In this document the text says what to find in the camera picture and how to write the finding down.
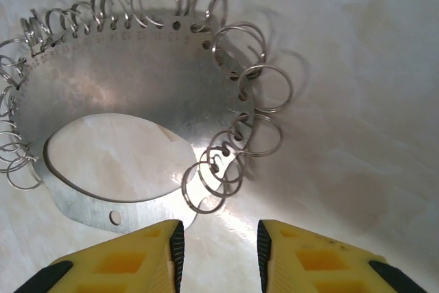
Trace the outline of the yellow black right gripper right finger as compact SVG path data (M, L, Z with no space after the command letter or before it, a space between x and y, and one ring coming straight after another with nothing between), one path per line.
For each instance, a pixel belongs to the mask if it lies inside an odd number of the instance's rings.
M259 220L262 292L437 292L378 254L278 221Z

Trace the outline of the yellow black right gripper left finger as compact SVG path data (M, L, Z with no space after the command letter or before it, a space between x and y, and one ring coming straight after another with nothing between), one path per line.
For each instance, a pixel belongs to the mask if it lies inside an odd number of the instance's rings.
M184 258L184 225L165 220L65 255L20 291L179 292Z

